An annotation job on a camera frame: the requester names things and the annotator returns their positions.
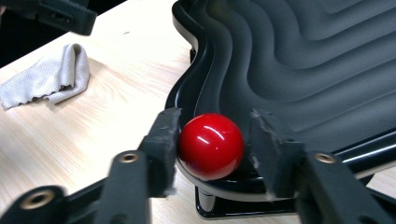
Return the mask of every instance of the black plastic tray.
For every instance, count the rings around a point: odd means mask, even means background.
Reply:
[[[166,102],[183,109],[181,126],[223,114],[241,129],[248,154],[256,108],[282,120],[306,150],[353,154],[343,159],[355,167],[362,155],[394,147],[396,1],[179,0],[173,14],[192,46],[191,67]],[[395,159],[394,150],[378,151]],[[247,158],[204,184],[265,192]]]

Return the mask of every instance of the light wood surface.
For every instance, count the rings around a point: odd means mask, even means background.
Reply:
[[[0,111],[0,213],[39,186],[76,192],[105,177],[116,154],[137,148],[190,64],[190,45],[172,23],[173,3],[127,1],[101,15],[91,36],[64,35],[0,69],[1,84],[71,43],[85,48],[91,67],[88,89],[76,97],[58,105],[36,100]],[[370,186],[396,197],[395,183],[391,169]],[[175,185],[176,195],[151,200],[153,223],[205,223],[195,212],[193,185],[181,173]],[[298,222],[296,216],[212,221]]]

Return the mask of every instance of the bolt hole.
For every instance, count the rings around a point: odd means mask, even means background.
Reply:
[[[30,210],[42,207],[52,201],[55,194],[51,190],[42,190],[27,197],[22,203],[21,208]]]
[[[117,214],[111,218],[111,224],[124,224],[127,220],[127,217],[123,214]]]
[[[378,224],[377,221],[375,221],[374,219],[372,219],[371,217],[367,217],[367,216],[360,216],[359,217],[359,221],[363,224]]]
[[[123,163],[129,163],[129,162],[134,162],[139,159],[139,156],[133,153],[125,154],[120,158],[120,162]]]
[[[60,14],[60,13],[52,13],[51,17],[57,21],[64,21],[66,23],[71,22],[71,20],[67,16]]]
[[[335,163],[335,158],[333,156],[323,154],[323,153],[318,153],[315,155],[315,159],[321,162],[325,163]]]

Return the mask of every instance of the metal screw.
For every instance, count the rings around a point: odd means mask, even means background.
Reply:
[[[138,155],[136,155],[136,154],[134,154],[134,153],[128,153],[128,154],[123,155],[123,156],[120,158],[120,162],[122,162],[122,163],[129,163],[129,162],[137,161],[138,159],[139,159],[139,156],[138,156]]]
[[[55,194],[53,193],[53,191],[49,189],[41,190],[23,200],[23,202],[21,203],[21,209],[30,210],[39,208],[52,201],[54,197]]]
[[[315,159],[325,163],[335,163],[335,158],[333,156],[324,153],[316,154]]]

